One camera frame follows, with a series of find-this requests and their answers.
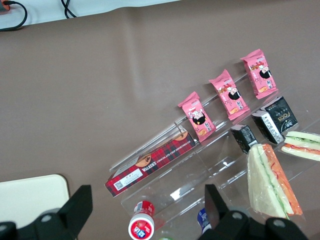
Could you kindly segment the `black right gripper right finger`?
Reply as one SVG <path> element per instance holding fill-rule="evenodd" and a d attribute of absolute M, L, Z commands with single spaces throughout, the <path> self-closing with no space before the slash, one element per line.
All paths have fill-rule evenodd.
<path fill-rule="evenodd" d="M 247 240 L 250 221 L 239 210 L 230 210 L 217 187 L 207 184 L 204 187 L 205 212 L 211 229 L 206 230 L 201 240 Z"/>

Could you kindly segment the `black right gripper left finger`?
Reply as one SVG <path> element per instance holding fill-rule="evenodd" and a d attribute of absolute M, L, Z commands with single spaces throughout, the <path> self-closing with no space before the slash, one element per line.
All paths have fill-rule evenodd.
<path fill-rule="evenodd" d="M 57 211 L 17 230 L 19 240 L 75 240 L 93 211 L 92 187 L 82 185 Z"/>

